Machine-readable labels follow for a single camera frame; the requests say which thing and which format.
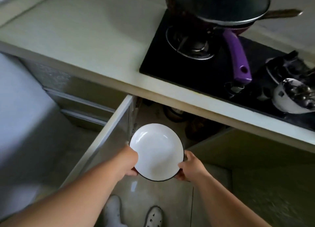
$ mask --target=foot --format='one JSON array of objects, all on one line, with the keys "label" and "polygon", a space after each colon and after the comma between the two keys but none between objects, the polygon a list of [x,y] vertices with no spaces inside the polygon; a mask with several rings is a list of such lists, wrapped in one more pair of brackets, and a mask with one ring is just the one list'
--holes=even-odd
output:
[{"label": "foot", "polygon": [[120,220],[121,202],[116,195],[110,196],[103,208],[106,227],[128,227],[123,225]]},{"label": "foot", "polygon": [[163,211],[158,206],[152,206],[147,213],[144,227],[162,227]]}]

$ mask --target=pan handle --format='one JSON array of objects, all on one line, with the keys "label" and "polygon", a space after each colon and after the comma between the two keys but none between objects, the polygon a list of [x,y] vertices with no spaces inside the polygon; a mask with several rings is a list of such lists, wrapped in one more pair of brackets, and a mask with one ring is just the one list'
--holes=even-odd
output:
[{"label": "pan handle", "polygon": [[248,65],[243,46],[237,35],[230,29],[224,29],[223,37],[231,54],[234,80],[242,83],[243,85],[250,83],[252,81],[250,67]]},{"label": "pan handle", "polygon": [[269,10],[266,12],[266,14],[260,17],[259,20],[296,17],[301,15],[302,13],[303,11],[298,9]]}]

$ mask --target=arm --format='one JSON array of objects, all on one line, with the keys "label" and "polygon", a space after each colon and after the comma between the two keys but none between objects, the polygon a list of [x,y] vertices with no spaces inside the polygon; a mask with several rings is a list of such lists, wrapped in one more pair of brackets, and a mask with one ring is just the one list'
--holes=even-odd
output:
[{"label": "arm", "polygon": [[126,145],[57,193],[9,218],[1,227],[93,227],[116,183],[131,169],[138,154]]},{"label": "arm", "polygon": [[213,227],[271,227],[212,177],[202,162],[190,151],[178,179],[191,181],[199,190]]}]

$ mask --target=stove burner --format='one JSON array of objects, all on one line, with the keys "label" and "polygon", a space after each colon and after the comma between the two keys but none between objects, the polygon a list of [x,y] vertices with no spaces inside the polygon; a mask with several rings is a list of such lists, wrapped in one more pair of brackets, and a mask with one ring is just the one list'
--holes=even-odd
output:
[{"label": "stove burner", "polygon": [[188,58],[206,60],[214,56],[208,40],[189,36],[174,26],[166,30],[166,39],[174,50]]}]

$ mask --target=purple pan handle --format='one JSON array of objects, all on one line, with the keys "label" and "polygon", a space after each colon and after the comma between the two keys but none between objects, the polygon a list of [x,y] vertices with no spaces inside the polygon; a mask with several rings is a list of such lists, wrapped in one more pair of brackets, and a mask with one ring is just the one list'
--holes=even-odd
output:
[{"label": "purple pan handle", "polygon": [[234,80],[246,85],[252,81],[252,75],[250,74],[250,67],[243,49],[241,42],[236,34],[230,29],[225,29],[223,37],[229,47],[232,64]]}]

